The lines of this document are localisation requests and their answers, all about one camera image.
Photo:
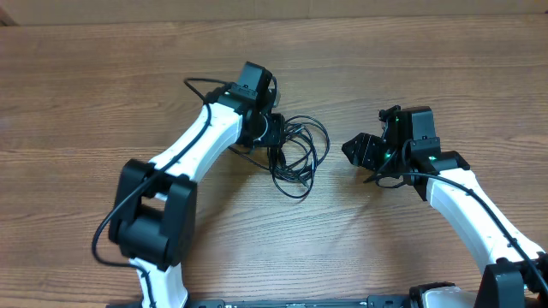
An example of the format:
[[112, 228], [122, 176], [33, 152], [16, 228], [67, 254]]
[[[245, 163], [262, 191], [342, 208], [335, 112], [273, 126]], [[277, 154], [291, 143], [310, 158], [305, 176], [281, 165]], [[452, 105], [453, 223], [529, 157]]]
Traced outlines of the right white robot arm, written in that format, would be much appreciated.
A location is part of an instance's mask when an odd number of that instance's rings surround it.
[[379, 136], [359, 133], [342, 145], [354, 165], [371, 171], [368, 182], [394, 178], [411, 186], [450, 224], [477, 264], [481, 282], [467, 292], [452, 282], [411, 287], [399, 307], [545, 307], [547, 253], [498, 209], [481, 188], [468, 162], [442, 151], [432, 109], [380, 110]]

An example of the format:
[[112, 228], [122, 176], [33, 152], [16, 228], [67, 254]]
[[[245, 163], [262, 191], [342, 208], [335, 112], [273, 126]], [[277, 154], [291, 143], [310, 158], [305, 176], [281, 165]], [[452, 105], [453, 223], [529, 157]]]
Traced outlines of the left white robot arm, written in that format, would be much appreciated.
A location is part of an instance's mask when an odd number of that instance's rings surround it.
[[277, 82], [266, 68], [246, 62], [235, 82], [219, 81], [201, 97], [192, 126], [148, 162], [122, 168], [113, 210], [104, 226], [110, 241], [137, 271], [142, 299], [136, 307], [183, 307], [182, 260], [192, 245], [198, 185], [231, 145], [271, 147], [283, 139]]

